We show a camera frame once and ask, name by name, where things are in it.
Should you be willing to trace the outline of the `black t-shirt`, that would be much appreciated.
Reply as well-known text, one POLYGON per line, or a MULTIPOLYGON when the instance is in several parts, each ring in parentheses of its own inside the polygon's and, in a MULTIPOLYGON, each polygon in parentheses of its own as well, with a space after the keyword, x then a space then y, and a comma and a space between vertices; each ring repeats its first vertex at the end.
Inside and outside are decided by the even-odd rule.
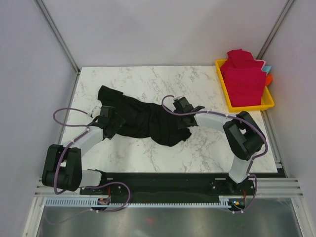
POLYGON ((115 108, 125 123, 118 134, 132 138, 152 138, 156 143, 173 147, 191 136, 188 128, 179 128, 176 116, 155 103, 141 102, 122 92, 101 86, 97 99, 103 106, 115 108))

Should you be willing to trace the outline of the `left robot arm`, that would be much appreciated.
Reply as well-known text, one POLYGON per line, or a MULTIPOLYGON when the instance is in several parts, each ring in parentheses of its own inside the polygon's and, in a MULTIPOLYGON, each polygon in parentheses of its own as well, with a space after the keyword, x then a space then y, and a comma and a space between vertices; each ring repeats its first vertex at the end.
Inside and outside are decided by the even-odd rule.
POLYGON ((64 191, 92 188, 97 194, 108 190, 108 181, 101 171, 84 170, 83 156, 105 139, 112 139, 124 125, 123 119, 114 107, 102 106, 100 114, 92 122, 83 125, 84 131, 65 144, 52 144, 47 149, 41 176, 44 186, 52 187, 59 195, 64 191))

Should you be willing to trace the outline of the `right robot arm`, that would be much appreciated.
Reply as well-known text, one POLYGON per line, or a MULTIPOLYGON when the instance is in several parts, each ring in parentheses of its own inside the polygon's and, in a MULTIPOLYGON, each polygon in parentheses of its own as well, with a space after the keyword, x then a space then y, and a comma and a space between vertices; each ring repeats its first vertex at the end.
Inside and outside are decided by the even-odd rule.
POLYGON ((229 115, 206 110, 204 106, 193 107, 185 97, 175 98, 173 105, 180 128, 207 127, 226 135, 234 154, 226 188, 234 195, 242 191, 253 160, 268 150, 266 137, 252 116, 246 111, 229 115))

